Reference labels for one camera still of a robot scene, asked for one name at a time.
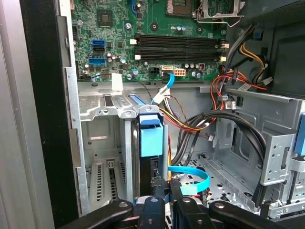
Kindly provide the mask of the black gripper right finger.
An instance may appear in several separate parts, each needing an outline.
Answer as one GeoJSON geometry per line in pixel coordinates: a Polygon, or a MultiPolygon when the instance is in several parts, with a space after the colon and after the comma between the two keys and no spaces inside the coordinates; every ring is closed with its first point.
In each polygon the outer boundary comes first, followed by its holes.
{"type": "Polygon", "coordinates": [[[174,229],[285,229],[286,227],[262,218],[225,201],[216,201],[209,208],[191,197],[183,197],[179,180],[170,181],[173,197],[174,229]]]}

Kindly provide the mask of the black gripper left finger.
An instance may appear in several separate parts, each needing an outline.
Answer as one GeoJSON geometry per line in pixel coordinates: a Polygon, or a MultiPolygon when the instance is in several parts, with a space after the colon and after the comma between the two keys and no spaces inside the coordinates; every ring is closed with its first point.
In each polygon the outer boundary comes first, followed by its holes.
{"type": "Polygon", "coordinates": [[[164,229],[166,181],[161,177],[151,180],[152,196],[140,197],[136,205],[127,200],[116,200],[80,217],[62,229],[164,229]]]}

